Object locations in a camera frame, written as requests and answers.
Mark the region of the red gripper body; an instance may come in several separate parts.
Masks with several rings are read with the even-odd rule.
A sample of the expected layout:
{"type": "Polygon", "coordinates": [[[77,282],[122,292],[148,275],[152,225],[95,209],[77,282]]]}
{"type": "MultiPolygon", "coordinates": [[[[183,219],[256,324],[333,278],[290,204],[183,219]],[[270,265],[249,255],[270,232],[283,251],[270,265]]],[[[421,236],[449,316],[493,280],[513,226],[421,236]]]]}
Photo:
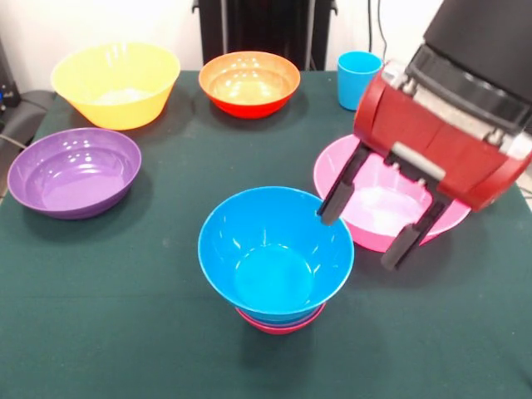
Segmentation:
{"type": "Polygon", "coordinates": [[[467,114],[387,62],[359,103],[355,135],[382,157],[395,155],[436,181],[440,193],[473,210],[509,189],[531,163],[531,135],[467,114]]]}

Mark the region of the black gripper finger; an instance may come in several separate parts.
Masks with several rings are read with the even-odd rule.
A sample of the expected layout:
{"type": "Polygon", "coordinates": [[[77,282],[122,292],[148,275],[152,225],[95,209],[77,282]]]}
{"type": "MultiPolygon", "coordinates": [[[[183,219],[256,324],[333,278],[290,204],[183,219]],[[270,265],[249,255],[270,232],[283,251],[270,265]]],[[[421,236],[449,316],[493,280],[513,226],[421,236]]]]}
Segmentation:
{"type": "Polygon", "coordinates": [[[363,141],[357,143],[318,209],[323,224],[332,225],[340,218],[354,193],[354,179],[371,154],[363,141]]]}
{"type": "Polygon", "coordinates": [[[421,217],[413,224],[407,224],[382,255],[381,264],[387,270],[397,270],[403,261],[420,244],[428,232],[451,205],[445,196],[436,196],[421,217]]]}

